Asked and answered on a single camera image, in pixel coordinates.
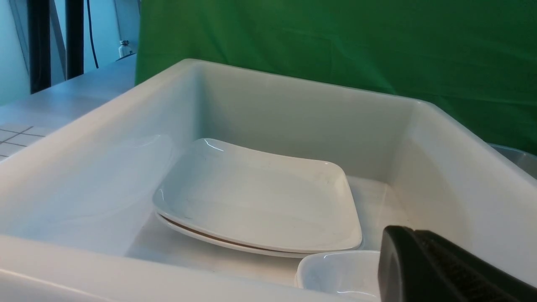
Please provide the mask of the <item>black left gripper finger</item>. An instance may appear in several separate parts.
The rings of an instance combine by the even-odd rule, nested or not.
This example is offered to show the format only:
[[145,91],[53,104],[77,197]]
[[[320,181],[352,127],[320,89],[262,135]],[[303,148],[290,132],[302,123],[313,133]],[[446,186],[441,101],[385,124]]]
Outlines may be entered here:
[[537,290],[426,230],[390,225],[378,262],[382,302],[535,302]]

